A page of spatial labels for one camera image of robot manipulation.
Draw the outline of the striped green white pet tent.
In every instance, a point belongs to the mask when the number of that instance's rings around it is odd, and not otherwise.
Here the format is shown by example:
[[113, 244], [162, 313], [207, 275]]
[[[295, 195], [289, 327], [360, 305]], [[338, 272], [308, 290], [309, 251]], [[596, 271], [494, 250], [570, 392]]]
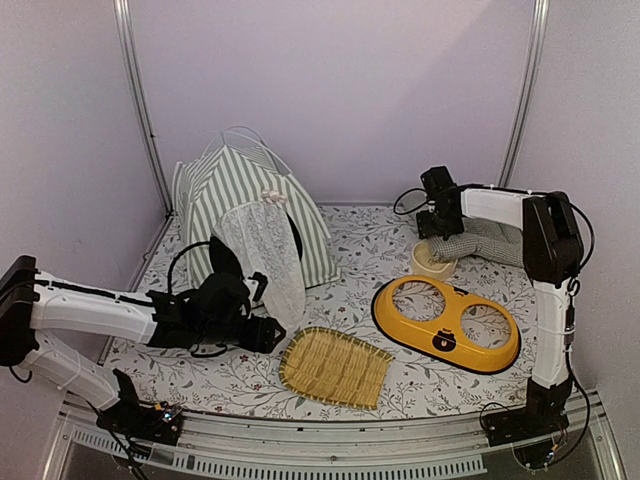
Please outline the striped green white pet tent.
[[184, 244], [187, 281], [200, 286], [214, 269], [202, 242], [216, 237], [245, 274], [268, 284], [254, 306], [265, 307], [288, 333], [303, 324], [307, 289], [336, 281], [340, 269], [316, 203], [286, 163], [254, 130], [215, 133], [199, 158], [176, 164], [172, 204]]

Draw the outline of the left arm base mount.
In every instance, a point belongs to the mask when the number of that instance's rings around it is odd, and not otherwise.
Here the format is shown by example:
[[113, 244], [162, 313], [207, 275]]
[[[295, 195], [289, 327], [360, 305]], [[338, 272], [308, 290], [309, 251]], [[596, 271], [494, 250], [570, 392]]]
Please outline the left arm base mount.
[[114, 369], [118, 382], [118, 401], [106, 410], [99, 410], [96, 425], [127, 438], [147, 440], [176, 446], [182, 431], [182, 408], [166, 401], [153, 406], [140, 403], [132, 380]]

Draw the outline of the checkered grey cushion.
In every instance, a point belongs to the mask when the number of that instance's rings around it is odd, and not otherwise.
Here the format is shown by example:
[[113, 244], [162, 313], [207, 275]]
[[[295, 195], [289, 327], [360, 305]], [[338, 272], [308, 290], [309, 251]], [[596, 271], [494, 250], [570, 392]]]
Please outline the checkered grey cushion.
[[519, 229], [485, 219], [463, 217], [463, 232], [443, 239], [426, 239], [438, 262], [451, 262], [467, 256], [479, 256], [500, 264], [523, 268], [523, 239]]

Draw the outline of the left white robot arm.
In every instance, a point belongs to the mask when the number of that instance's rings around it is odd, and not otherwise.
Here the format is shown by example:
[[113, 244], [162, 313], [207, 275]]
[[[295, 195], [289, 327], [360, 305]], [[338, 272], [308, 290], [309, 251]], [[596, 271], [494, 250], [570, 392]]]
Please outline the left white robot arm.
[[236, 255], [219, 238], [203, 241], [213, 272], [197, 287], [145, 294], [73, 284], [41, 271], [21, 256], [1, 278], [1, 364], [31, 370], [83, 397], [128, 434], [148, 426], [130, 377], [108, 370], [54, 338], [56, 330], [117, 337], [151, 348], [195, 351], [214, 345], [219, 354], [237, 346], [270, 353], [285, 329], [252, 313], [268, 279], [243, 273]]

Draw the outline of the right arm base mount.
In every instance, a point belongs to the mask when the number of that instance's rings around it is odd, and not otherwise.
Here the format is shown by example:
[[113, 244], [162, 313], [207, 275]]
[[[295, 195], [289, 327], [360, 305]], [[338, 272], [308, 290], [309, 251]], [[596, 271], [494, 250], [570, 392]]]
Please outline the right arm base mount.
[[500, 406], [494, 413], [481, 411], [480, 426], [489, 445], [499, 446], [545, 437], [544, 441], [516, 448], [514, 456], [522, 466], [531, 470], [551, 466], [560, 459], [560, 445], [569, 426], [565, 403], [572, 387], [570, 378], [550, 388], [529, 379], [524, 407], [508, 409]]

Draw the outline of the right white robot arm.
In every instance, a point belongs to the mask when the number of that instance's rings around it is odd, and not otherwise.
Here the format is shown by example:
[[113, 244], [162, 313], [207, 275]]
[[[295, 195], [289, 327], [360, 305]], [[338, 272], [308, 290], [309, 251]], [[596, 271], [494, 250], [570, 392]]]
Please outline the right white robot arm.
[[572, 297], [588, 261], [575, 207], [563, 192], [536, 192], [487, 185], [423, 186], [418, 205], [429, 212], [430, 232], [450, 237], [463, 218], [509, 225], [522, 234], [524, 270], [536, 295], [537, 352], [530, 383], [553, 390], [570, 382], [567, 354], [575, 331]]

